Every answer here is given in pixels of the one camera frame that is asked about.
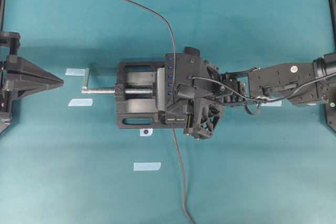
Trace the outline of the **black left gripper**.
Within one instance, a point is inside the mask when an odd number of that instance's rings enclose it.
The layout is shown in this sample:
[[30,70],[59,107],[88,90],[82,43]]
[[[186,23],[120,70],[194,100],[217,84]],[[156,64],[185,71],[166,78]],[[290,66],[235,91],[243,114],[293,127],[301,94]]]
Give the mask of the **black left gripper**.
[[[54,74],[43,70],[23,57],[17,56],[20,47],[20,34],[1,32],[1,47],[8,47],[9,54],[1,61],[1,130],[6,130],[13,121],[13,100],[20,100],[28,95],[62,87],[64,81]],[[49,83],[14,81],[14,74],[35,77]]]

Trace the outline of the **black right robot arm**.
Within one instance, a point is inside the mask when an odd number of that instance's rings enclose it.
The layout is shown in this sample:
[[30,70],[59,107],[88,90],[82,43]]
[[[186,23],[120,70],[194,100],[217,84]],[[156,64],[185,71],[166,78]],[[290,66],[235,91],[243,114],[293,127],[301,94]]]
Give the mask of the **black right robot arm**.
[[167,124],[197,140],[214,135],[225,107],[288,100],[295,106],[323,104],[327,123],[335,126],[335,54],[312,62],[221,73],[198,53],[167,55],[165,62]]

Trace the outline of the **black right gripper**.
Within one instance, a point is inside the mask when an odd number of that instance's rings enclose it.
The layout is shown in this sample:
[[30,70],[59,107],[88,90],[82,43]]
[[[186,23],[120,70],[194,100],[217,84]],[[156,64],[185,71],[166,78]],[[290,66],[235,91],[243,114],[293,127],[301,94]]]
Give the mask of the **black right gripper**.
[[247,96],[245,83],[238,78],[247,77],[248,71],[220,73],[219,68],[200,56],[176,55],[175,87],[192,88],[189,99],[169,98],[165,114],[185,115],[184,134],[196,140],[213,137],[224,105],[241,105]]

